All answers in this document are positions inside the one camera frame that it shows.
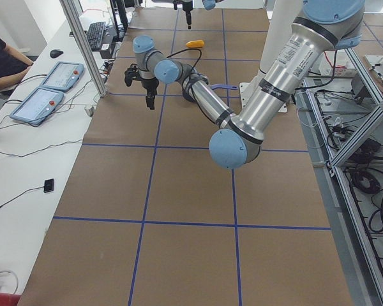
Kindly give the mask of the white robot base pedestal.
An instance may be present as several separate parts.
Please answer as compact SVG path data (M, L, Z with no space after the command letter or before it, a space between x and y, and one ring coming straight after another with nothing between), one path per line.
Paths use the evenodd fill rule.
M269 29L260 59L258 73L249 83L240 83L241 105L244 107L253 96L259 81L270 70L278 54L292 35L291 25L303 7L301 0L264 1L269 17Z

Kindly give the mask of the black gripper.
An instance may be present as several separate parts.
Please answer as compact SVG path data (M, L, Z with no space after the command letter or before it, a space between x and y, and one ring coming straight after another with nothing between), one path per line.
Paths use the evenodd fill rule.
M157 95L157 87L159 80L157 78L144 78L141 81L143 88L146 90L146 105L150 110L155 109L155 96Z
M192 28L192 10L193 10L193 1L192 0L174 0L174 9L177 9L177 6L181 5L183 11L186 15L187 28Z

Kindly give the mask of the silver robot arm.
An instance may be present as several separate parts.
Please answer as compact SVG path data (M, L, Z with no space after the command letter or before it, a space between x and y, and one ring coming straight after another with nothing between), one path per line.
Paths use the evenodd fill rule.
M171 4L175 10L178 6L182 7L186 17L186 24L188 29L192 28L192 11L193 11L193 0L153 0L154 3L166 3ZM216 4L220 3L218 0L202 0L203 7L206 10L212 10L216 7Z
M260 153L264 131L289 101L319 56L359 44L364 1L303 1L292 23L292 35L239 114L229 108L189 64L164 56L148 35L133 39L142 79L177 82L185 96L219 130L211 137L209 153L216 164L235 169Z

